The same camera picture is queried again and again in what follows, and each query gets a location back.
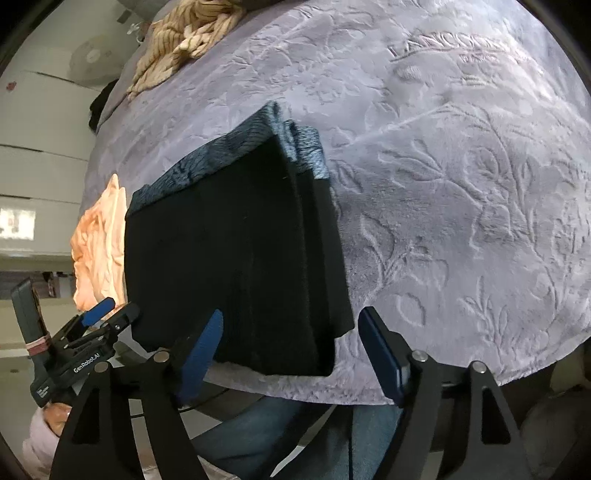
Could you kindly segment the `pink sleeve forearm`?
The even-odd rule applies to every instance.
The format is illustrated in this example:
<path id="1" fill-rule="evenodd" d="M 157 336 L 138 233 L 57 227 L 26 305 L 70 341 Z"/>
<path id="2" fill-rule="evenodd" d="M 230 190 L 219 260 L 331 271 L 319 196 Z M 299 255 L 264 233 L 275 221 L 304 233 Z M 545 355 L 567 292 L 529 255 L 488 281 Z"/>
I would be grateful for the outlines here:
<path id="1" fill-rule="evenodd" d="M 44 418 L 44 410 L 38 408 L 30 423 L 29 437 L 23 441 L 23 466 L 33 479 L 48 479 L 59 442 Z"/>

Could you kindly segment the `person's left hand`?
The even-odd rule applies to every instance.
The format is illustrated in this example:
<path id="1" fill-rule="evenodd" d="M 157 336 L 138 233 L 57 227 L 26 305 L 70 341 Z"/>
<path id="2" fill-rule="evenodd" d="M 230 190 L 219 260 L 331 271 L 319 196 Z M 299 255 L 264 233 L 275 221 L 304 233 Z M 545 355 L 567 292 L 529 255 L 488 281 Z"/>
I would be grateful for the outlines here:
<path id="1" fill-rule="evenodd" d="M 72 407 L 70 405 L 61 402 L 48 403 L 43 408 L 43 418 L 57 437 L 61 436 L 71 409 Z"/>

